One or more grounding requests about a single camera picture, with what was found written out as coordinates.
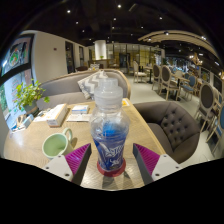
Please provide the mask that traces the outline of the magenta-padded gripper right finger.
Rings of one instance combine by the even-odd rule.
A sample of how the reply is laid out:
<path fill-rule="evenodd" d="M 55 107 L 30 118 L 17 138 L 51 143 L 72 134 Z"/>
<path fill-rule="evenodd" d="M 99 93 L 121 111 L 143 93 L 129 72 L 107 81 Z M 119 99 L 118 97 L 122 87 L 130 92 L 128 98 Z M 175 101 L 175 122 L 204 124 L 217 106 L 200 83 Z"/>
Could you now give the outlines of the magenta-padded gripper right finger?
<path fill-rule="evenodd" d="M 133 154 L 145 185 L 182 169 L 169 155 L 158 155 L 136 143 L 133 144 Z"/>

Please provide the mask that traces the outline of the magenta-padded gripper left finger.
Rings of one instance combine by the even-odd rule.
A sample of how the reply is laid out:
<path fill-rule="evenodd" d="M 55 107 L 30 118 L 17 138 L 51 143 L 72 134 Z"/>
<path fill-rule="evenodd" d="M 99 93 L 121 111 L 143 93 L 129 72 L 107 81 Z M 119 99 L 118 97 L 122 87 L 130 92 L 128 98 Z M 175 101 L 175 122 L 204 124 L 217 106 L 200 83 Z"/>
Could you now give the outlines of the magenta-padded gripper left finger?
<path fill-rule="evenodd" d="M 43 169 L 76 185 L 80 185 L 91 153 L 91 144 L 88 143 L 67 155 L 56 156 Z"/>

